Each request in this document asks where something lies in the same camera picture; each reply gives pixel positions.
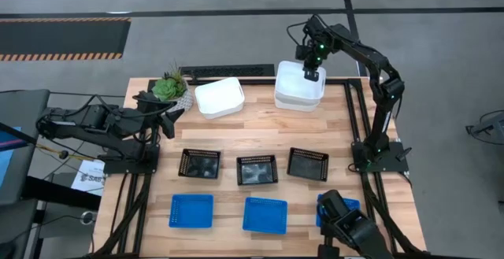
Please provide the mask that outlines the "blue panel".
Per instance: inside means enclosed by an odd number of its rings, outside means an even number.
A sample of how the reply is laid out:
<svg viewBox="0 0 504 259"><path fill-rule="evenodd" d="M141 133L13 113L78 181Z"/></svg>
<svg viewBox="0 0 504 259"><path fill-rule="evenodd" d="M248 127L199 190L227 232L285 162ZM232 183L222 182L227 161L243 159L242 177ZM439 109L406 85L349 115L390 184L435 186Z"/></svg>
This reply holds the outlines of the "blue panel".
<svg viewBox="0 0 504 259"><path fill-rule="evenodd" d="M23 139L0 130L0 186L6 177L13 151L25 144Z"/></svg>

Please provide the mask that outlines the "black perforated metal strip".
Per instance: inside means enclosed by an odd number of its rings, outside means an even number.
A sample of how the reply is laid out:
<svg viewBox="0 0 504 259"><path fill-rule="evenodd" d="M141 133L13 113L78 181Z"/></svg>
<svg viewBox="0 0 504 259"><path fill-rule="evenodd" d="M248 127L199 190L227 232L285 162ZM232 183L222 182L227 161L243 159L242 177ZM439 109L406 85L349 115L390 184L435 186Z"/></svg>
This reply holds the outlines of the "black perforated metal strip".
<svg viewBox="0 0 504 259"><path fill-rule="evenodd" d="M214 66L183 66L183 75L196 78L229 77L229 76L275 76L273 64L259 65L214 65Z"/></svg>

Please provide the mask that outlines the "blue perforated plastic basket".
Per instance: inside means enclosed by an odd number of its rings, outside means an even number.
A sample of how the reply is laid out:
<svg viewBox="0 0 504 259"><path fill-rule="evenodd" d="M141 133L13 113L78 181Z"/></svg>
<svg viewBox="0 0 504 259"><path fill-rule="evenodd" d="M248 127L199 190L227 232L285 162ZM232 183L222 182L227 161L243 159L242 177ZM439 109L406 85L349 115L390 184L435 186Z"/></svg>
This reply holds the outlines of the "blue perforated plastic basket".
<svg viewBox="0 0 504 259"><path fill-rule="evenodd" d="M284 200L248 197L243 214L243 230L269 234L287 233L288 203Z"/></svg>
<svg viewBox="0 0 504 259"><path fill-rule="evenodd" d="M346 207L349 210L354 210L354 209L360 209L361 205L360 202L357 199L352 199L352 198L343 198L343 202L345 203ZM324 212L322 211L322 208L317 205L316 207L317 215L316 215L316 226L320 227L321 226L321 214Z"/></svg>
<svg viewBox="0 0 504 259"><path fill-rule="evenodd" d="M170 209L171 228L211 228L213 196L211 194L174 194Z"/></svg>

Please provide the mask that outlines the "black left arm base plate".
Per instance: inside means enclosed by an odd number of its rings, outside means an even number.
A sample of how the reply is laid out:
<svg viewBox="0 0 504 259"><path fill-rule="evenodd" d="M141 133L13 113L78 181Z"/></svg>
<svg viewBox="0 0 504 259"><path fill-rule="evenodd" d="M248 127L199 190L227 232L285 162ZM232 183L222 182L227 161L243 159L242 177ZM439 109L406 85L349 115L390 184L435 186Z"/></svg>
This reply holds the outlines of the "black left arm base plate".
<svg viewBox="0 0 504 259"><path fill-rule="evenodd" d="M103 172L112 174L153 174L158 170L160 146L148 146L139 159L109 158L105 161Z"/></svg>

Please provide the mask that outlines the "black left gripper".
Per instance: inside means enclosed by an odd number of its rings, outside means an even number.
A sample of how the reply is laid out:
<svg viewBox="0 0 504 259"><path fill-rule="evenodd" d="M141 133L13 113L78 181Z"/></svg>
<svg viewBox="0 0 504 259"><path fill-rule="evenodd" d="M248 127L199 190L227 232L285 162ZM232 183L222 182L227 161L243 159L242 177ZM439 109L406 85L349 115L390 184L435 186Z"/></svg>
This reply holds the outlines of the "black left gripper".
<svg viewBox="0 0 504 259"><path fill-rule="evenodd" d="M137 133L143 132L147 128L161 127L161 130L167 139L174 139L174 124L185 113L185 109L178 109L169 112L167 111L169 108L169 102L137 102L136 109L145 114L143 123Z"/></svg>

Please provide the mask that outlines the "black hazard-striped floor mat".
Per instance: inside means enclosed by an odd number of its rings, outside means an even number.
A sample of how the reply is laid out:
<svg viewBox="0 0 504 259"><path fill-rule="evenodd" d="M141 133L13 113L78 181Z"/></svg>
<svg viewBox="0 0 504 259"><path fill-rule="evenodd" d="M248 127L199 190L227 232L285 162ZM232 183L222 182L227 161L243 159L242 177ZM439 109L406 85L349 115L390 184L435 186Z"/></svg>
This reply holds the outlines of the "black hazard-striped floor mat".
<svg viewBox="0 0 504 259"><path fill-rule="evenodd" d="M126 17L0 19L0 61L120 59L131 23Z"/></svg>

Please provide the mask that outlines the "black aluminium extrusion frame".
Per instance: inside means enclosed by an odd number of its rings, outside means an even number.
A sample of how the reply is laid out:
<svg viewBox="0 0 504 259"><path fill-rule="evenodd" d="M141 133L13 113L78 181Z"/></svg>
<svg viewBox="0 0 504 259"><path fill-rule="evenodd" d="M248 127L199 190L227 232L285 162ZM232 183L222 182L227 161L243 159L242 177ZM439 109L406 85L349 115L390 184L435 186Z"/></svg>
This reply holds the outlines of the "black aluminium extrusion frame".
<svg viewBox="0 0 504 259"><path fill-rule="evenodd" d="M370 131L375 104L368 80L339 78L325 88L320 105L310 113L278 109L274 81L241 79L241 111L207 120L193 107L175 125L174 139L161 140L157 171L151 179L140 243L143 257L311 257L323 238L316 226L319 194L336 189L346 198L364 198L361 177L348 167L350 145ZM329 155L326 182L287 174L290 148ZM178 176L183 149L220 151L217 179ZM274 155L278 183L239 186L236 158ZM169 226L174 194L211 194L211 228ZM243 230L248 197L288 203L287 233Z"/></svg>

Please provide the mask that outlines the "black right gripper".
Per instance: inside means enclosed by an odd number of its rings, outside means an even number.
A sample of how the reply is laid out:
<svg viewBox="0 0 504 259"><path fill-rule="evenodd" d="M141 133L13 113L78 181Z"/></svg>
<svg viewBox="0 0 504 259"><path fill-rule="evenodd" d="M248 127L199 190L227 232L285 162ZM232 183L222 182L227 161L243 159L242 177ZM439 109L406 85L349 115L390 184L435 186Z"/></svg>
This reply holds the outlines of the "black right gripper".
<svg viewBox="0 0 504 259"><path fill-rule="evenodd" d="M295 59L303 61L305 79L314 82L319 80L320 73L317 69L328 57L328 54L329 48L325 43L308 38L308 35L303 37L302 43L296 46Z"/></svg>

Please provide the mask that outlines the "black boxy device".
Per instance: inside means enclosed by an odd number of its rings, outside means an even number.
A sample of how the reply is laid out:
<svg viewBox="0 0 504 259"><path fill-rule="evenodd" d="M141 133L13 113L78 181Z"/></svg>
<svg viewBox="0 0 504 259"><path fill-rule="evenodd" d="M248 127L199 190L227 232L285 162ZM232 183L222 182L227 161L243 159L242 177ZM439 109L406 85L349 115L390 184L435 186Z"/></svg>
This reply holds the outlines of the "black boxy device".
<svg viewBox="0 0 504 259"><path fill-rule="evenodd" d="M317 199L317 215L324 236L317 259L343 259L333 239L357 251L363 259L394 259L376 224L359 209L349 209L337 190L329 190Z"/></svg>

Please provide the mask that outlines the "black perforated plastic basket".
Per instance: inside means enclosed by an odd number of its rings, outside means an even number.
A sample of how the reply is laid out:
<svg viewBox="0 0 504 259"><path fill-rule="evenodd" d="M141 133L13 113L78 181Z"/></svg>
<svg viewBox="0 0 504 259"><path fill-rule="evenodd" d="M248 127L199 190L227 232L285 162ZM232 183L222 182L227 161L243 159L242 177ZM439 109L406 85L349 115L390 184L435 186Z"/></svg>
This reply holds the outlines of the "black perforated plastic basket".
<svg viewBox="0 0 504 259"><path fill-rule="evenodd" d="M328 161L328 154L292 147L289 152L287 174L326 182L328 180Z"/></svg>
<svg viewBox="0 0 504 259"><path fill-rule="evenodd" d="M220 151L183 149L178 176L217 179L220 159Z"/></svg>
<svg viewBox="0 0 504 259"><path fill-rule="evenodd" d="M276 157L274 155L237 157L236 175L239 186L278 183Z"/></svg>

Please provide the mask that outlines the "white printed paper sheet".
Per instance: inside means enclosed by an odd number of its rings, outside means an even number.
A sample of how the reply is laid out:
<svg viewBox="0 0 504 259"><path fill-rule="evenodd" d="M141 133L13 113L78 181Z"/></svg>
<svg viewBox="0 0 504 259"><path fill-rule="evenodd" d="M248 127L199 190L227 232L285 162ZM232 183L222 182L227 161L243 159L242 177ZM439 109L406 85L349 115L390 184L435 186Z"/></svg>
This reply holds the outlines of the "white printed paper sheet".
<svg viewBox="0 0 504 259"><path fill-rule="evenodd" d="M82 161L71 188L102 196L106 177L102 161Z"/></svg>

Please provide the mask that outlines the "dark grey cabinet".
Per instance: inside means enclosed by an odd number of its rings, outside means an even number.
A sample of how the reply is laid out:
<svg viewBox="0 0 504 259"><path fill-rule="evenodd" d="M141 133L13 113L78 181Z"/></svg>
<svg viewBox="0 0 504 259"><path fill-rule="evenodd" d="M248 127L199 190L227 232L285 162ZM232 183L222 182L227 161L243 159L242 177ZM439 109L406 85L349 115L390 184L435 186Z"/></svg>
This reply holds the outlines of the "dark grey cabinet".
<svg viewBox="0 0 504 259"><path fill-rule="evenodd" d="M0 123L21 131L34 139L39 137L35 123L46 108L48 90L12 91L0 93ZM21 198L25 179L32 162L35 146L15 149L0 185L0 205L9 205Z"/></svg>

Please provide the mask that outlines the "green succulent in patterned pot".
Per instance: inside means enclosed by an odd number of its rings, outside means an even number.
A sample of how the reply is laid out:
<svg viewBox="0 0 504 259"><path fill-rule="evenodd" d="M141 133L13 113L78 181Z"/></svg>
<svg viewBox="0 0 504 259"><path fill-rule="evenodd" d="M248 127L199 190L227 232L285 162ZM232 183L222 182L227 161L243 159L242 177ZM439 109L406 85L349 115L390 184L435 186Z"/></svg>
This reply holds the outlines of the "green succulent in patterned pot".
<svg viewBox="0 0 504 259"><path fill-rule="evenodd" d="M169 112L183 109L186 113L193 106L193 95L176 61L170 65L170 70L164 72L163 77L155 82L152 92L161 102L176 102Z"/></svg>

